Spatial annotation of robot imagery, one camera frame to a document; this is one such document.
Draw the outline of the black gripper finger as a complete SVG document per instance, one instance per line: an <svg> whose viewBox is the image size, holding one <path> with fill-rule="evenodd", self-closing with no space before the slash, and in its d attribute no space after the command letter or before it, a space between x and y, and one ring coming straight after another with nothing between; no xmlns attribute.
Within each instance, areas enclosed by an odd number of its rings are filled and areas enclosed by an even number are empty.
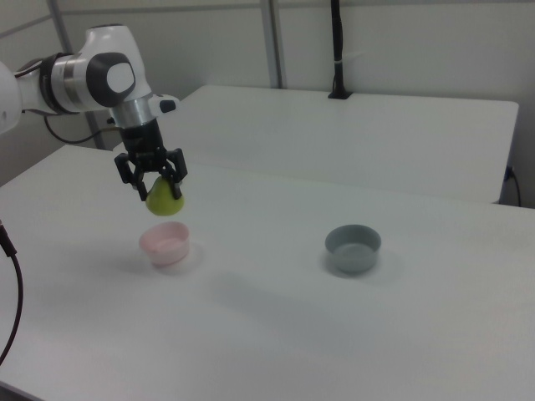
<svg viewBox="0 0 535 401"><path fill-rule="evenodd" d="M121 181L130 185L139 194L141 201L146 201L148 196L145 183L143 181L145 172L138 166L130 167L130 159L126 153L121 153L114 158L115 166L119 172Z"/></svg>
<svg viewBox="0 0 535 401"><path fill-rule="evenodd" d="M164 154L160 175L170 187L174 198L181 198L181 184L187 176L187 167L182 149L167 150Z"/></svg>

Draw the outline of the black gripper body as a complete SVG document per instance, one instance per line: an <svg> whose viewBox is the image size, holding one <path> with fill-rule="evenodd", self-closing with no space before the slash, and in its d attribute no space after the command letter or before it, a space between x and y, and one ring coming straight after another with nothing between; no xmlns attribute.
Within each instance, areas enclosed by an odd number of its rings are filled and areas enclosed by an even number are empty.
<svg viewBox="0 0 535 401"><path fill-rule="evenodd" d="M144 172L160 172L166 152L157 119L129 128L120 128L120 138L130 163Z"/></svg>

